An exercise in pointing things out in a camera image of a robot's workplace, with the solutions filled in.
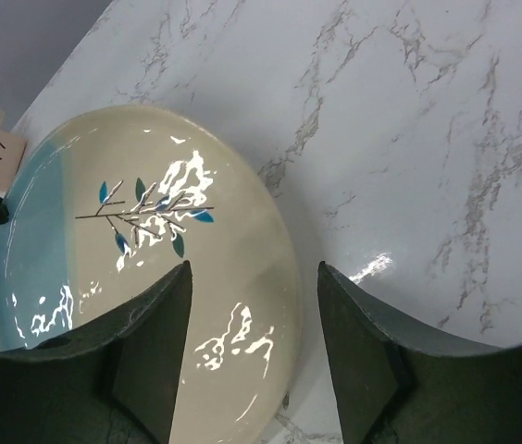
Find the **cream and blue plate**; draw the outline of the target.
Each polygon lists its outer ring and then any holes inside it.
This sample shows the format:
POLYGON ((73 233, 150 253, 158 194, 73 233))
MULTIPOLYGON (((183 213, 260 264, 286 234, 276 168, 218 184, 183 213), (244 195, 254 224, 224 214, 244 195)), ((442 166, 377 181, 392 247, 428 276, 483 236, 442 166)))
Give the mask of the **cream and blue plate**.
POLYGON ((112 106, 47 136, 6 193, 0 352, 74 333, 188 262, 174 443, 252 443, 292 376, 302 285, 265 186, 211 133, 112 106))

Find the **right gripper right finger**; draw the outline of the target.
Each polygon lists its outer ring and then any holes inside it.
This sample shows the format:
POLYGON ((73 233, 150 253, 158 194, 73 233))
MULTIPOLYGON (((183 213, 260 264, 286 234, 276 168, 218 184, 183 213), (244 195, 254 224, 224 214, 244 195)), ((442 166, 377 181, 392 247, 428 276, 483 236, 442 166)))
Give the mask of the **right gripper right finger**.
POLYGON ((431 327, 317 269, 331 382, 346 443, 522 443, 522 344, 431 327))

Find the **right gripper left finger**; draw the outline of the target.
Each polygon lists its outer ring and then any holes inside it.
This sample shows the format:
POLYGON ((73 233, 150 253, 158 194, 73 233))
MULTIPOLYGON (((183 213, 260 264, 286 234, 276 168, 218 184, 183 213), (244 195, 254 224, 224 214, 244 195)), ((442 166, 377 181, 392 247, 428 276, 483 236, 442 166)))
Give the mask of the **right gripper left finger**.
POLYGON ((0 443, 168 443, 192 295, 183 262, 82 327, 0 352, 0 443))

